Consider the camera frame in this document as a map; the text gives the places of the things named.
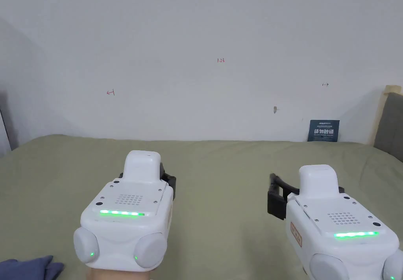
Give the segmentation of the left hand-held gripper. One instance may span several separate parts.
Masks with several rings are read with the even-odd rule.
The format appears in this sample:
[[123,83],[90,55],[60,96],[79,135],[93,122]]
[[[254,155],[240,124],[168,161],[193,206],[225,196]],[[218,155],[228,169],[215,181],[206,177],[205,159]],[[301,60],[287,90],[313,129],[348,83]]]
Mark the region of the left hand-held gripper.
[[123,173],[81,214],[73,235],[78,259],[93,269],[155,269],[167,250],[176,183],[159,153],[130,151]]

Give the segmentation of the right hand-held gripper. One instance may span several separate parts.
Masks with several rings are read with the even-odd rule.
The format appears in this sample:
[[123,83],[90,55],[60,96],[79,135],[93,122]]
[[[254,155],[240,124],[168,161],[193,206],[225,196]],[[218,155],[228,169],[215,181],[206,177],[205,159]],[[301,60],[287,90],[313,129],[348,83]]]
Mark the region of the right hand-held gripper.
[[267,213],[285,220],[311,280],[402,279],[397,234],[338,186],[331,166],[302,166],[299,178],[298,189],[270,174]]

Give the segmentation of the person's left hand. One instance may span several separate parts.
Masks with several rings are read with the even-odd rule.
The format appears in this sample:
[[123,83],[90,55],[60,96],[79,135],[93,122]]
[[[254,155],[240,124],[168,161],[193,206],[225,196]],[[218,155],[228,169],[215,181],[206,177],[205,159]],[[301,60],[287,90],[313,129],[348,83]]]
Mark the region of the person's left hand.
[[116,271],[90,268],[86,280],[150,280],[150,271]]

